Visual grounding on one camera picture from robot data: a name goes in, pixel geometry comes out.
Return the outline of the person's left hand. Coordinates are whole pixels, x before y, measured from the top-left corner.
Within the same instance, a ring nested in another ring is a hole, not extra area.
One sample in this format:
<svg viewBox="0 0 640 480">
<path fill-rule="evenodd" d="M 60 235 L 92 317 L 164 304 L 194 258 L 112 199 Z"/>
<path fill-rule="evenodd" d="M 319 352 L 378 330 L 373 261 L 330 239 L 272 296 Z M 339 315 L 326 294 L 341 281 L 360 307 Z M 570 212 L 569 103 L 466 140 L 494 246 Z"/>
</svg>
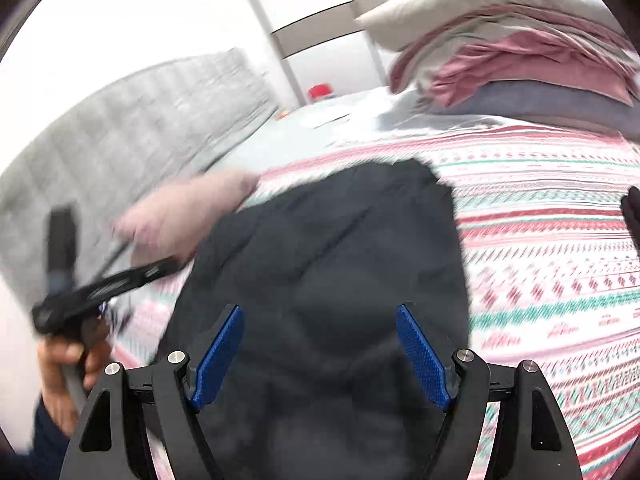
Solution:
<svg viewBox="0 0 640 480">
<path fill-rule="evenodd" d="M 41 376 L 41 399 L 55 426 L 65 437 L 76 429 L 79 413 L 68 372 L 76 372 L 77 365 L 84 369 L 82 390 L 93 388 L 104 368 L 111 362 L 112 347 L 108 341 L 110 326 L 99 320 L 93 345 L 86 349 L 80 342 L 61 336 L 45 336 L 37 346 Z"/>
</svg>

